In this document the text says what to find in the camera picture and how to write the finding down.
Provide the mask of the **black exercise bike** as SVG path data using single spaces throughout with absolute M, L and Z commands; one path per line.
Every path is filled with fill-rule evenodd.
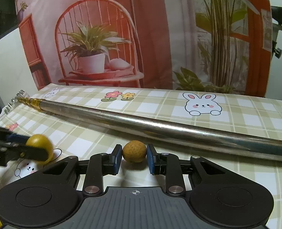
M 282 50 L 277 48 L 277 38 L 279 31 L 282 31 L 282 7 L 271 6 L 271 16 L 277 21 L 277 23 L 272 24 L 272 56 L 280 58 Z

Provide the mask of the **brown longan fruit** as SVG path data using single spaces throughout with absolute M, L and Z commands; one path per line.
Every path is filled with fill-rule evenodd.
M 125 161 L 140 163 L 143 162 L 146 157 L 147 148 L 143 142 L 133 140 L 124 146 L 122 154 Z

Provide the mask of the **printed room backdrop cloth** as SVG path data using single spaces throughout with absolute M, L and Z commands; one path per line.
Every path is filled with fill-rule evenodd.
M 14 0 L 38 89 L 48 84 L 263 97 L 269 0 Z

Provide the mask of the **yellow-green plum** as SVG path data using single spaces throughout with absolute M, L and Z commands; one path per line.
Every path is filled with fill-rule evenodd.
M 53 145 L 51 141 L 43 134 L 34 134 L 29 137 L 26 142 L 27 146 L 44 148 L 48 152 L 48 159 L 46 161 L 37 161 L 38 164 L 45 165 L 53 158 Z

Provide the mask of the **telescopic metal pole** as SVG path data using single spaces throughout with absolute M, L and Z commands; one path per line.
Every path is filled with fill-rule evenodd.
M 146 118 L 75 104 L 30 98 L 20 90 L 4 108 L 9 114 L 19 104 L 80 122 L 208 152 L 282 162 L 282 140 Z

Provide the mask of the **checkered bunny tablecloth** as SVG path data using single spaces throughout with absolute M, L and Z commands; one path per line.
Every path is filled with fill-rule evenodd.
M 282 101 L 212 92 L 50 84 L 0 115 L 11 134 L 46 136 L 55 161 L 87 161 L 140 141 L 159 154 L 210 160 L 264 186 L 267 228 L 282 228 Z

